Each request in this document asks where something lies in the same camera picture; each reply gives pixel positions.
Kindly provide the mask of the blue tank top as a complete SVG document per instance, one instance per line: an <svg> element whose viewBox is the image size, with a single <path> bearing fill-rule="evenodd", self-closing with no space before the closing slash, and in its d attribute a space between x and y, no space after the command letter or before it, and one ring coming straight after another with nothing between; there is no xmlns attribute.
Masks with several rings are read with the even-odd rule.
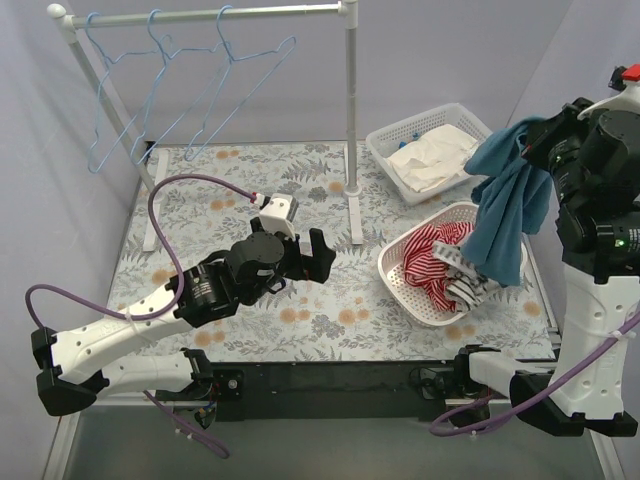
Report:
<svg viewBox="0 0 640 480"><path fill-rule="evenodd" d="M486 179L472 190L475 228L461 252L480 274L503 286L520 283L521 235L537 234L549 209L550 174L522 157L529 128L542 122L528 117L494 132L464 167Z"/></svg>

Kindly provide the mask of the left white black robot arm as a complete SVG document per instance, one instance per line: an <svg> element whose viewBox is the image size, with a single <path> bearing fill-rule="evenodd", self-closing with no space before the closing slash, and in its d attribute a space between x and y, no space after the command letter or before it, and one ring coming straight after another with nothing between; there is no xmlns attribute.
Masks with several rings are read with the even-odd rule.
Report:
<svg viewBox="0 0 640 480"><path fill-rule="evenodd" d="M75 330L37 329L32 351L40 369L38 397L51 416L79 412L98 399L129 392L168 391L205 398L217 379L201 350L167 356L137 356L165 337L187 333L232 317L275 294L287 281L327 281L336 253L319 229L311 229L311 252L299 239L256 231L219 250L182 276L174 276L146 298L119 313Z"/></svg>

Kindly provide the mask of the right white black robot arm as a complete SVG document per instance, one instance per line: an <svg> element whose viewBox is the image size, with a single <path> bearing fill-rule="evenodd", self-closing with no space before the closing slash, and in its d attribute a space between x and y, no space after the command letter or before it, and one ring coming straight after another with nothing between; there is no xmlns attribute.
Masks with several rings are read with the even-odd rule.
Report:
<svg viewBox="0 0 640 480"><path fill-rule="evenodd" d="M638 112L578 98L551 118L493 134L466 169L483 182L463 254L502 285L519 273L522 235L557 200L567 305L553 369L469 345L455 357L454 389L499 393L511 416L554 436L634 436L621 390L639 322Z"/></svg>

